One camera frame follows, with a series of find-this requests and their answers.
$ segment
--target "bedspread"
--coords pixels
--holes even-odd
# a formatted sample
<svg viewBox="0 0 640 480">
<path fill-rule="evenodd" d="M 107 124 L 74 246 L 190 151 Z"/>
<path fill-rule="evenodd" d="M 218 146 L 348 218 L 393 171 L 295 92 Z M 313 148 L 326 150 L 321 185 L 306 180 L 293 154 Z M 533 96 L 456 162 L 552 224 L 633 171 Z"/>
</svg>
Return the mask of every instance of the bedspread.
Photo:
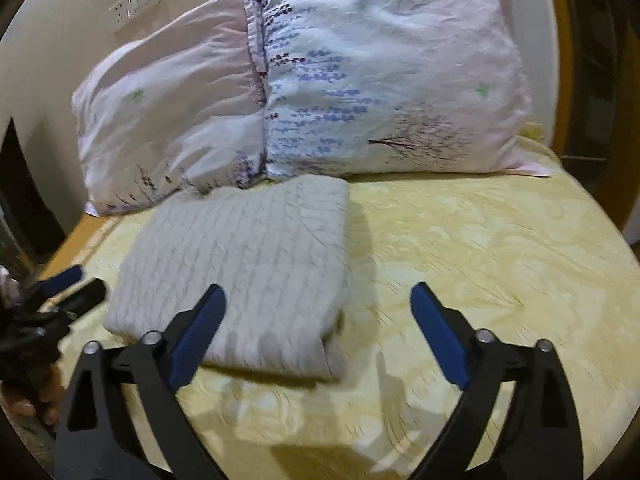
<svg viewBox="0 0 640 480">
<path fill-rule="evenodd" d="M 178 400 L 229 478 L 405 478 L 457 402 L 414 322 L 409 292 L 425 280 L 445 306 L 505 342 L 551 339 L 582 428 L 585 476 L 640 402 L 640 268 L 606 215 L 541 145 L 556 174 L 386 174 L 351 180 L 353 291 L 339 343 L 340 383 L 274 380 L 201 367 Z M 124 217 L 86 262 L 111 287 L 153 210 Z M 82 345 L 120 341 L 98 308 L 63 341 L 68 381 Z M 133 387 L 130 411 L 149 459 L 164 465 Z M 505 386 L 473 464 L 489 457 Z"/>
</svg>

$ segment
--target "finger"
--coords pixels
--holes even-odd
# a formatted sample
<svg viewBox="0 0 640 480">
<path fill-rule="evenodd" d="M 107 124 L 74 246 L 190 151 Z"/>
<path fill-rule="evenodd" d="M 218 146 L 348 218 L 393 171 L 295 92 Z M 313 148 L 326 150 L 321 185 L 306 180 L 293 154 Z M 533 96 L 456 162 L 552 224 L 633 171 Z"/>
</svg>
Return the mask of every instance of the finger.
<svg viewBox="0 0 640 480">
<path fill-rule="evenodd" d="M 65 398 L 65 389 L 62 387 L 61 384 L 59 384 L 54 394 L 54 397 L 50 403 L 51 407 L 60 411 L 62 409 L 62 403 L 64 401 L 64 398 Z"/>
<path fill-rule="evenodd" d="M 24 398 L 24 394 L 17 388 L 12 388 L 6 383 L 2 383 L 0 391 L 2 392 L 2 405 L 10 413 L 17 415 L 33 416 L 35 413 L 33 405 Z"/>
<path fill-rule="evenodd" d="M 51 406 L 47 408 L 47 411 L 44 412 L 44 423 L 48 426 L 53 426 L 58 422 L 58 409 L 55 406 Z"/>
<path fill-rule="evenodd" d="M 12 404 L 7 406 L 7 409 L 10 413 L 14 415 L 22 415 L 22 416 L 35 416 L 36 409 L 33 407 L 27 399 L 16 400 Z"/>
<path fill-rule="evenodd" d="M 58 397 L 60 396 L 61 386 L 61 378 L 60 378 L 60 370 L 56 365 L 51 365 L 51 377 L 49 379 L 49 383 L 39 391 L 40 400 L 42 402 L 57 402 Z"/>
</svg>

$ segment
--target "blue gripper pad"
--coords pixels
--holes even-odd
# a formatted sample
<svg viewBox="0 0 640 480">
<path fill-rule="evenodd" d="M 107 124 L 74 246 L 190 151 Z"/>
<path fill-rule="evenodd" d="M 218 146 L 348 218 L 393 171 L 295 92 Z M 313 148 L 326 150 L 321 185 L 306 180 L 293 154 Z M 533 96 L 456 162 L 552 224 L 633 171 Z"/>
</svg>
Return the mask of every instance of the blue gripper pad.
<svg viewBox="0 0 640 480">
<path fill-rule="evenodd" d="M 440 300 L 421 282 L 411 291 L 411 312 L 427 340 L 442 373 L 452 384 L 464 390 L 469 382 L 466 352 L 449 327 Z"/>
<path fill-rule="evenodd" d="M 82 267 L 74 265 L 52 276 L 48 280 L 41 281 L 38 286 L 46 298 L 53 298 L 56 294 L 59 294 L 80 280 L 82 280 Z"/>
<path fill-rule="evenodd" d="M 169 355 L 170 371 L 167 384 L 174 392 L 191 382 L 225 317 L 226 297 L 222 288 L 211 285 L 194 310 L 196 313 L 191 324 Z"/>
</svg>

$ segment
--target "electrical outlet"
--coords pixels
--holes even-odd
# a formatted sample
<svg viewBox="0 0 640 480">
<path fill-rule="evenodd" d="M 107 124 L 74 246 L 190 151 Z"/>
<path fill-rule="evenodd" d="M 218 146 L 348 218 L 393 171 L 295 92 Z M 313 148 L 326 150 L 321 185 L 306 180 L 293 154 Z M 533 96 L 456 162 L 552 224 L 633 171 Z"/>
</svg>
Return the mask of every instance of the electrical outlet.
<svg viewBox="0 0 640 480">
<path fill-rule="evenodd" d="M 120 0 L 114 6 L 109 8 L 109 16 L 111 18 L 111 30 L 115 32 L 130 22 L 128 13 L 129 0 Z"/>
<path fill-rule="evenodd" d="M 149 7 L 158 3 L 160 0 L 118 0 L 109 8 L 112 32 L 120 30 Z"/>
</svg>

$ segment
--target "pillow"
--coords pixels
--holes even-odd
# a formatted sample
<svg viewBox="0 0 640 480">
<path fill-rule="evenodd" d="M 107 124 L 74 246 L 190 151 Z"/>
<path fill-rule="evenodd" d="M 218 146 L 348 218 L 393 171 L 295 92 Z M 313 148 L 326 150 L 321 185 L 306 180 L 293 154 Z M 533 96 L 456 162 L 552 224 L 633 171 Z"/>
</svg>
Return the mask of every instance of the pillow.
<svg viewBox="0 0 640 480">
<path fill-rule="evenodd" d="M 247 186 L 264 155 L 263 105 L 242 0 L 211 0 L 124 45 L 72 97 L 87 211 Z"/>
<path fill-rule="evenodd" d="M 343 377 L 336 335 L 350 298 L 348 203 L 345 181 L 313 175 L 249 191 L 227 187 L 204 198 L 172 196 L 120 267 L 105 328 L 133 338 L 164 330 L 217 283 L 226 314 L 204 362 Z"/>
<path fill-rule="evenodd" d="M 266 171 L 549 172 L 501 0 L 244 0 L 265 77 Z"/>
</svg>

